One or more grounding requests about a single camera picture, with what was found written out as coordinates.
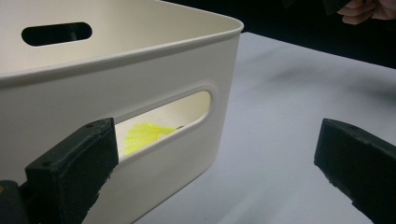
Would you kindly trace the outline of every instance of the white surface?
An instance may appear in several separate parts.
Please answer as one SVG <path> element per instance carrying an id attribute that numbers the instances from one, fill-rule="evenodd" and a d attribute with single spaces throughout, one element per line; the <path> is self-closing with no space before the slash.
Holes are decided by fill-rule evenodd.
<path id="1" fill-rule="evenodd" d="M 313 163 L 323 118 L 396 145 L 396 72 L 242 34 L 219 155 L 138 224 L 368 224 Z"/>

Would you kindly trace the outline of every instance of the storage box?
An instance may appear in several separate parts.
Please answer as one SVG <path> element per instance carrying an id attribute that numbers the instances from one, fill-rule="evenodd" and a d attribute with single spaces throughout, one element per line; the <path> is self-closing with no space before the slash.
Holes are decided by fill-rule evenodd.
<path id="1" fill-rule="evenodd" d="M 120 164 L 84 223 L 131 223 L 216 158 L 240 21 L 152 0 L 41 0 L 2 2 L 0 24 L 0 179 L 21 184 L 32 160 L 112 117 Z M 35 40 L 59 24 L 91 33 Z M 123 156 L 143 121 L 182 128 Z"/>

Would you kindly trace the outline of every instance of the dark background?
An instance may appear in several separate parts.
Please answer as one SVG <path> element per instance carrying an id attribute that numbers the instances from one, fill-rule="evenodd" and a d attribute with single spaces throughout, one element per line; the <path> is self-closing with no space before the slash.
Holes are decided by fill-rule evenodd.
<path id="1" fill-rule="evenodd" d="M 396 21 L 368 20 L 359 25 L 327 16 L 321 0 L 167 0 L 234 17 L 243 32 L 264 35 L 331 54 L 396 68 Z"/>

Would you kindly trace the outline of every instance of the handle cutout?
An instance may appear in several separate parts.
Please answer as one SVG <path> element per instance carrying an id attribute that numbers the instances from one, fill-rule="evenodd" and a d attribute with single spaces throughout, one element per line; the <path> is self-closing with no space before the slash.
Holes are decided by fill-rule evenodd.
<path id="1" fill-rule="evenodd" d="M 199 91 L 118 123 L 116 136 L 120 159 L 154 146 L 172 132 L 182 132 L 184 127 L 209 111 L 211 101 L 208 91 Z"/>
<path id="2" fill-rule="evenodd" d="M 27 27 L 21 34 L 23 41 L 34 47 L 84 40 L 91 35 L 92 28 L 85 22 Z"/>

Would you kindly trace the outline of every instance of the hand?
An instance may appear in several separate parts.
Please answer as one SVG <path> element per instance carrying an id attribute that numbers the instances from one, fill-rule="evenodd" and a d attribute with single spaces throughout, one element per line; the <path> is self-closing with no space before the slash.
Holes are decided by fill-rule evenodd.
<path id="1" fill-rule="evenodd" d="M 351 0 L 338 14 L 344 16 L 344 23 L 353 25 L 370 18 L 396 20 L 396 0 Z"/>

